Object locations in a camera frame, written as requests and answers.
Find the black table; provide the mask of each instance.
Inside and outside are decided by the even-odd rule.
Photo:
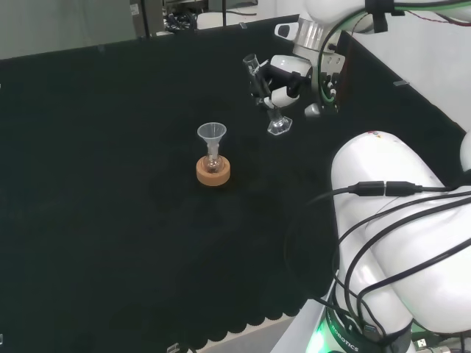
[[[3,352],[199,348],[321,296],[335,244],[328,204],[290,244],[302,203],[330,188],[350,138],[399,136],[443,182],[463,131],[368,51],[348,51],[338,115],[306,121],[307,95],[274,138],[248,94],[242,58],[290,54],[279,18],[0,63],[0,333]],[[198,184],[196,128],[228,128],[230,182]]]

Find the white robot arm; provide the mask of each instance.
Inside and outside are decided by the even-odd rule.
[[[307,60],[312,65],[314,69],[311,74],[312,88],[320,98],[320,105],[328,101],[335,102],[336,82],[333,77],[340,73],[344,63],[344,58],[335,53],[339,39],[336,30],[354,29],[355,32],[374,32],[373,29],[379,28],[379,26],[373,26],[374,16],[371,15],[365,17],[362,22],[358,22],[365,16],[365,2],[371,6],[374,0],[305,0],[304,11],[300,14],[298,22],[279,25],[275,30],[277,36],[294,42],[293,53],[296,57],[283,57],[283,65],[287,72],[293,69],[295,63],[303,63],[304,66]],[[391,5],[393,11],[431,10],[456,20],[471,21],[471,9],[463,7],[471,5],[471,2],[404,0],[392,1],[389,3],[389,6]],[[377,22],[380,19],[381,16],[375,17]],[[309,77],[310,71],[306,69],[307,67],[302,70],[302,75]],[[316,72],[330,77],[330,82],[319,82],[321,75],[316,75]],[[286,87],[278,89],[280,92],[272,94],[271,100],[279,102],[279,107],[285,107],[296,101],[296,99],[286,98]],[[309,107],[308,111],[320,114],[321,109]],[[461,161],[465,171],[471,169],[471,134],[465,137],[461,147]],[[398,138],[385,132],[370,132],[358,136],[347,143],[333,161],[333,189],[375,180],[408,181],[418,185],[443,187],[419,156]],[[471,192],[471,187],[465,186],[450,194],[464,192]],[[351,194],[335,196],[339,234],[342,235],[365,218],[426,196],[429,195],[419,194],[408,198],[388,196],[358,198]],[[468,241],[471,205],[464,205],[393,230],[391,234],[369,249],[354,268],[350,267],[361,248],[382,229],[415,213],[425,212],[432,207],[447,205],[463,198],[424,202],[357,228],[340,247],[338,273],[340,281],[344,282],[346,277],[349,277],[350,290],[358,294],[370,285],[429,261],[457,244]],[[377,333],[380,331],[379,323],[381,330],[384,330],[381,336],[400,333],[397,335],[398,338],[405,337],[405,332],[410,331],[413,319],[434,332],[451,334],[470,330],[470,269],[471,247],[468,247],[430,268],[368,293],[364,301],[374,314],[375,320],[369,313],[361,310],[362,313],[364,311],[364,320],[370,327],[375,328]],[[350,313],[353,309],[353,315],[359,314],[355,297],[346,294],[343,287],[336,287],[333,298],[341,308],[349,309]],[[348,307],[347,299],[353,303],[353,308]],[[326,340],[330,339],[328,345],[330,350],[319,352],[368,352],[365,348],[359,350],[360,345],[355,342],[355,337],[346,339],[347,333],[340,332],[342,325],[344,329],[347,329],[346,322],[336,316],[336,313],[325,316],[324,324],[321,326],[330,331],[330,334],[325,335]],[[406,338],[406,342],[400,345],[402,345],[400,348],[396,346],[396,352],[416,351],[410,338],[408,341]],[[437,350],[437,352],[450,352],[450,350]]]
[[[283,1],[283,6],[286,7],[286,0],[279,1]],[[463,7],[469,5],[463,0],[405,0],[402,2],[394,0],[290,0],[293,8],[302,8],[300,18],[297,23],[278,25],[275,28],[275,34],[294,42],[295,57],[283,58],[286,69],[291,70],[291,67],[302,62],[301,59],[307,60],[314,70],[312,74],[308,71],[308,78],[311,79],[312,91],[318,99],[316,103],[306,108],[305,114],[308,117],[319,116],[325,108],[331,107],[334,110],[338,108],[336,84],[345,61],[343,56],[335,53],[339,30],[361,33],[386,31],[387,22],[385,17],[381,17],[383,14],[364,15],[365,11],[371,12],[375,9],[375,4],[386,2],[390,4],[395,15],[400,15],[407,9],[424,9],[456,20],[471,21],[471,7]],[[442,3],[449,4],[437,7]],[[265,94],[276,108],[281,109],[297,101],[297,96],[288,95],[285,88],[278,87],[277,89],[279,91],[275,94],[275,101],[272,99],[272,92]]]

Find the black cable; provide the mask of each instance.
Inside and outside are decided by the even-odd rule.
[[[222,13],[222,11],[207,11],[206,13]],[[226,13],[233,13],[234,15],[240,16],[256,16],[256,13],[238,13],[237,11],[228,10]]]
[[[455,24],[456,26],[462,26],[462,27],[471,27],[471,23],[469,23],[469,22],[457,21],[454,18],[445,16],[445,15],[440,15],[439,13],[437,13],[437,15],[440,16],[441,18],[443,18],[444,20],[448,21],[448,23],[450,23],[450,24]]]
[[[337,277],[336,274],[333,274],[333,279],[336,281],[336,283],[338,285],[340,285],[344,290],[345,290],[345,286],[344,284],[340,281],[340,279]],[[356,294],[354,294],[351,290],[349,290],[349,293],[351,295],[353,295],[355,298],[357,297]],[[386,337],[386,330],[384,329],[383,325],[381,325],[381,323],[376,319],[376,317],[373,315],[373,312],[371,311],[371,309],[369,308],[368,304],[365,302],[365,301],[361,301],[362,305],[364,306],[364,308],[366,309],[366,311],[368,312],[369,316],[371,317],[371,319],[373,320],[373,322],[375,323],[375,325],[378,327],[378,329],[381,331],[381,334],[383,335],[383,337]]]
[[[222,0],[222,26],[227,26],[227,0]]]
[[[147,12],[146,12],[146,0],[141,1],[142,8],[142,19],[144,21],[144,32],[146,33],[146,39],[150,38],[149,23],[147,22]]]
[[[468,191],[468,192],[465,192],[465,193],[453,193],[453,194],[447,194],[447,195],[438,195],[438,196],[431,196],[431,197],[426,197],[424,199],[417,199],[417,200],[413,200],[413,201],[410,201],[410,202],[406,202],[404,204],[400,204],[396,207],[393,207],[389,210],[385,210],[383,212],[380,212],[380,213],[377,213],[375,215],[372,215],[371,217],[368,217],[368,218],[365,218],[363,221],[361,222],[358,222],[355,226],[351,227],[349,230],[347,230],[339,239],[339,245],[336,247],[334,253],[333,253],[333,256],[332,256],[332,262],[331,262],[331,271],[332,271],[332,275],[333,275],[333,278],[335,279],[335,281],[341,286],[343,287],[343,289],[345,289],[344,287],[344,284],[340,281],[340,279],[336,276],[336,259],[339,255],[339,249],[340,249],[340,244],[342,241],[345,240],[345,238],[350,235],[353,231],[357,230],[359,227],[363,226],[364,224],[367,224],[369,223],[370,221],[373,221],[377,218],[380,218],[380,217],[384,217],[385,215],[388,215],[390,213],[393,213],[393,212],[396,212],[398,210],[402,210],[404,208],[407,208],[407,207],[410,207],[410,206],[413,206],[415,204],[421,204],[423,202],[429,202],[429,201],[436,201],[436,200],[442,200],[442,199],[451,199],[451,198],[455,198],[455,197],[462,197],[462,196],[471,196],[471,191]],[[351,290],[349,290],[349,293],[352,294],[355,298],[357,298],[358,300],[358,296],[355,295]],[[363,300],[363,297],[361,297],[359,300],[358,300],[360,303],[362,303],[363,306],[365,306],[365,309],[366,311],[368,312],[369,316],[371,317],[371,319],[373,320],[373,322],[375,322],[376,325],[378,325],[378,320],[373,316],[371,310],[366,307],[366,303],[365,301]],[[358,314],[359,314],[359,318],[362,319],[361,317],[361,311],[358,311]]]
[[[465,0],[446,0],[446,1],[436,1],[436,2],[395,2],[394,7],[439,7],[439,6],[449,6],[449,5],[460,5],[470,2]]]
[[[408,270],[405,270],[399,274],[395,274],[392,277],[389,277],[387,279],[384,279],[382,281],[379,281],[378,283],[375,283],[374,285],[370,285],[369,287],[364,288],[359,294],[358,294],[358,300],[362,300],[365,295],[368,293],[377,290],[382,287],[386,287],[387,285],[390,285],[392,283],[395,283],[397,281],[400,281],[402,279],[405,279],[406,277],[409,277],[413,274],[416,274],[417,272],[420,272],[421,270],[425,270],[426,268],[431,267],[432,265],[435,265],[451,256],[454,254],[459,253],[461,250],[464,250],[468,246],[471,246],[471,239],[468,239],[464,241],[463,243],[460,243],[459,245],[447,250],[446,252],[442,252],[440,255],[437,255],[417,266],[414,266],[413,268],[410,268]]]
[[[285,266],[286,266],[288,272],[290,273],[290,275],[293,276],[293,278],[295,279],[297,284],[302,288],[301,284],[298,283],[297,278],[294,275],[294,272],[291,270],[291,266],[289,265],[287,249],[288,249],[288,240],[289,240],[291,234],[293,234],[293,229],[294,229],[294,226],[297,224],[298,218],[308,209],[309,206],[311,206],[313,204],[316,204],[317,202],[320,202],[321,200],[328,199],[328,198],[334,197],[335,195],[339,195],[339,194],[342,194],[342,193],[355,193],[359,196],[382,196],[384,194],[390,193],[392,196],[401,196],[403,194],[409,195],[409,194],[412,194],[412,193],[419,193],[419,192],[423,192],[423,191],[439,191],[439,192],[441,192],[441,191],[444,191],[444,190],[449,190],[449,189],[448,188],[424,188],[420,185],[415,185],[415,184],[412,184],[412,183],[409,183],[409,182],[386,182],[386,183],[385,182],[359,182],[356,185],[351,185],[351,186],[346,187],[346,188],[340,188],[340,189],[337,189],[337,190],[328,191],[326,193],[318,195],[317,197],[313,198],[312,200],[310,200],[309,202],[306,203],[306,205],[305,205],[306,207],[302,209],[301,213],[297,214],[297,217],[294,218],[294,220],[290,223],[290,225],[288,227],[288,231],[287,231],[287,233],[285,235],[285,238],[284,238],[284,241],[283,241],[283,260],[284,260],[284,263],[285,263]],[[428,199],[414,200],[413,202],[409,202],[406,205],[411,205],[411,204],[416,204],[416,203],[420,203],[420,202],[430,201],[430,199],[437,199],[437,198],[438,199],[440,199],[440,198],[446,199],[447,197],[458,197],[458,196],[448,196],[448,195],[435,196],[433,198],[428,198]],[[394,212],[394,210],[399,210],[400,208],[404,208],[404,207],[406,207],[406,205],[400,205],[400,206],[395,207],[391,210],[384,211],[384,213],[381,213],[381,215],[385,215],[387,213]],[[375,216],[373,216],[373,219],[377,218],[377,217],[380,217],[381,215],[379,215],[379,214],[375,215]],[[356,229],[356,228],[353,228],[349,232],[344,234],[342,236],[342,238],[340,239],[339,243],[342,242],[345,239],[345,237],[348,236],[348,234],[350,234],[354,229]],[[344,288],[344,285],[339,281],[338,278],[337,278],[337,282],[340,284],[340,286],[342,286]],[[322,298],[319,298],[317,296],[310,296],[310,297],[313,300],[315,300],[315,301],[317,301],[317,302],[319,302],[319,303],[321,303],[321,304],[323,304],[327,307],[330,307],[334,310],[339,311],[340,313],[343,313],[345,315],[350,316],[348,311],[346,311],[346,310],[344,310],[344,309],[342,309],[338,306],[333,306],[330,303],[326,302]],[[384,328],[379,324],[378,320],[376,320],[376,318],[373,316],[371,310],[367,307],[367,305],[366,305],[365,308],[368,311],[368,313],[370,314],[370,316],[372,317],[372,320],[375,322],[375,324],[378,325],[378,328],[381,329],[382,332],[384,332],[384,335],[386,335],[386,332],[384,331]]]
[[[348,293],[348,290],[350,289],[350,281],[352,279],[353,275],[353,270],[355,269],[356,265],[358,264],[358,261],[363,257],[363,255],[375,244],[377,243],[380,239],[384,238],[386,235],[388,235],[390,232],[396,230],[397,228],[410,223],[412,221],[416,221],[417,219],[426,217],[428,215],[433,215],[435,213],[440,213],[445,210],[451,210],[456,207],[464,206],[466,204],[471,204],[471,197],[462,199],[456,202],[451,202],[449,204],[444,204],[438,207],[433,207],[428,210],[424,210],[418,213],[415,213],[413,215],[410,215],[408,217],[405,217],[397,222],[394,222],[393,224],[387,226],[385,229],[383,229],[381,232],[379,232],[377,235],[375,235],[373,238],[371,238],[369,241],[366,242],[366,244],[360,249],[360,251],[357,253],[357,255],[353,258],[353,261],[350,264],[350,267],[347,270],[347,274],[345,276],[345,301],[347,303],[348,310],[350,311],[350,316],[353,317],[353,319],[357,322],[359,322],[359,317],[355,314],[352,306],[352,302],[350,300],[350,295]]]

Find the cable connector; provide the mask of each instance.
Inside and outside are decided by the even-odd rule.
[[[359,182],[348,187],[349,193],[358,196],[392,197],[404,197],[423,192],[444,193],[451,190],[450,188],[425,188],[411,182]]]
[[[348,187],[349,193],[358,196],[384,196],[386,186],[384,182],[359,182]]]

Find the glass funnel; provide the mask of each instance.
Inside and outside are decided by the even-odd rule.
[[[224,161],[219,156],[219,141],[226,131],[220,123],[206,123],[198,128],[198,136],[208,145],[208,155],[203,159],[203,167],[208,173],[219,173],[224,168]]]

